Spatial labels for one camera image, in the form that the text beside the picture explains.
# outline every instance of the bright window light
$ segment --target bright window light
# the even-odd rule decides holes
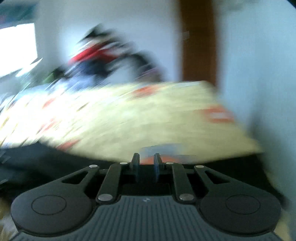
[[[0,29],[0,77],[31,64],[37,59],[33,23]]]

